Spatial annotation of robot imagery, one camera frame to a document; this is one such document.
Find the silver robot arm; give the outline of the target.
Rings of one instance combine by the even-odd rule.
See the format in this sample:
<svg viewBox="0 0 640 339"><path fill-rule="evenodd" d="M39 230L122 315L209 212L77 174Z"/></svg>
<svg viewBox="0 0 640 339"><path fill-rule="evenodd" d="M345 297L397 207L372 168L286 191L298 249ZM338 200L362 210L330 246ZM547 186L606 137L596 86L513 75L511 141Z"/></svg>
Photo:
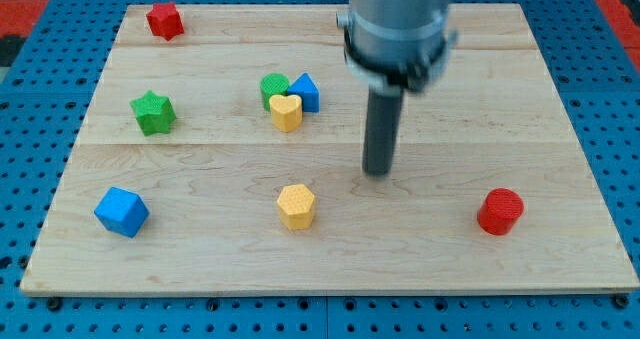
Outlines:
<svg viewBox="0 0 640 339"><path fill-rule="evenodd" d="M347 67L381 95L421 92L444 73L451 0L350 0L336 15Z"/></svg>

